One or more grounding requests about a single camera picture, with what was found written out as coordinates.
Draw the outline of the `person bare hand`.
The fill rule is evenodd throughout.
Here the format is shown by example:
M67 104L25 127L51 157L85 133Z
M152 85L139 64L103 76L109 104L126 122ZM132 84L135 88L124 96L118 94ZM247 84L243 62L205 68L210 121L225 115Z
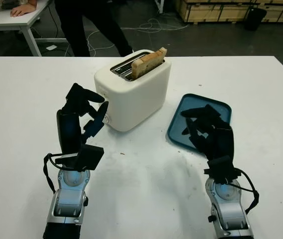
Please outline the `person bare hand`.
M11 17L22 16L22 15L25 15L25 14L28 14L28 13L32 13L35 10L36 10L36 5L26 3L26 4L22 4L20 6L14 7L10 11L10 16Z

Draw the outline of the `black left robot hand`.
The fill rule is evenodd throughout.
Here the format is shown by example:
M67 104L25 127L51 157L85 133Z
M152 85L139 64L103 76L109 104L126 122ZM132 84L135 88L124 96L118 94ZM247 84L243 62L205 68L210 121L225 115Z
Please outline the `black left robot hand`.
M65 105L57 111L57 128L63 154L79 152L89 137L104 126L109 102L91 90L74 83Z

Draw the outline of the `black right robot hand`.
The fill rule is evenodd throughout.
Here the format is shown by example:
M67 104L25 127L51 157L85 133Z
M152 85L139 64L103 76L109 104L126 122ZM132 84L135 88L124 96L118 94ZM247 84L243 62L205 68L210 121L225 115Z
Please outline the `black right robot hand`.
M217 110L207 104L205 107L182 111L181 116L187 125L182 134L188 134L191 143L208 160L228 156L233 161L233 130Z

